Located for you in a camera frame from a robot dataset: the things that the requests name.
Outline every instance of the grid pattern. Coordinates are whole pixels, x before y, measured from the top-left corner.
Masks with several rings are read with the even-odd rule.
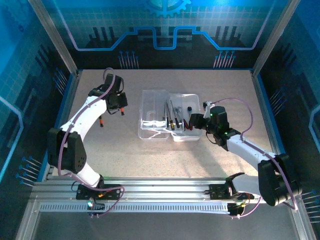
[[[299,17],[294,14],[276,46],[287,45],[293,49],[296,60],[290,67],[294,75],[304,73],[310,88],[320,103],[320,52]]]
[[[103,7],[103,8],[63,8],[62,15],[72,33],[79,48],[85,48],[90,41],[89,35],[94,36],[93,27],[100,31],[101,27],[113,28],[114,36],[119,38],[132,27],[161,27],[158,38],[172,38],[169,27],[197,26],[209,36],[228,40],[232,35],[233,27],[236,27],[235,36],[239,36],[245,47],[251,47],[258,35],[259,30],[269,12],[269,7],[231,7],[231,6],[187,6],[186,10],[173,17],[156,17],[142,7]],[[271,31],[278,19],[282,8],[275,8],[267,24],[267,31]],[[68,39],[63,31],[60,17],[51,10],[54,22],[59,26],[61,35]]]
[[[35,60],[38,51],[44,54],[40,45],[47,46],[51,43],[45,29],[35,17],[25,30],[16,49],[0,75],[0,95],[9,103],[15,104],[19,93],[22,91],[28,75],[38,76],[41,67]],[[0,131],[3,129],[11,110],[0,103]]]

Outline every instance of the cable clip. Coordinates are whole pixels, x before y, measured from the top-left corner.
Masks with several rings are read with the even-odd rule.
[[[75,126],[74,122],[71,122],[70,125],[69,125],[69,127],[72,127],[72,128],[73,128],[74,126]]]

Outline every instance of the gear logo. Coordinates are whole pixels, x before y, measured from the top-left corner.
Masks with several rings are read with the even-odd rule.
[[[186,10],[186,5],[191,4],[190,0],[144,0],[141,2],[145,10],[149,10],[150,14],[164,18],[174,14],[180,14],[181,10]]]

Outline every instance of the black bracket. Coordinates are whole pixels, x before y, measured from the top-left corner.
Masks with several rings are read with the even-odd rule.
[[[104,189],[120,187],[120,184],[105,184],[103,186]],[[77,200],[89,200],[90,198],[97,200],[118,200],[120,198],[121,192],[120,189],[115,189],[107,192],[106,194],[101,191],[91,190],[82,184],[78,185],[78,189],[76,191]]]
[[[209,190],[204,194],[210,194],[210,200],[230,200],[230,190],[227,184],[210,184]]]
[[[205,190],[204,194],[210,194],[210,200],[254,200],[255,196],[246,194],[245,192],[235,192],[226,182],[225,184],[210,184],[209,190]]]

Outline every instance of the black handle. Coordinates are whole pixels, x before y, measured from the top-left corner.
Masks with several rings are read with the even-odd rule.
[[[174,118],[174,119],[175,119],[176,127],[179,129],[180,128],[180,124],[179,124],[178,118]]]
[[[171,130],[174,131],[175,125],[174,125],[174,121],[172,121],[172,119],[170,119],[170,125],[171,125]]]

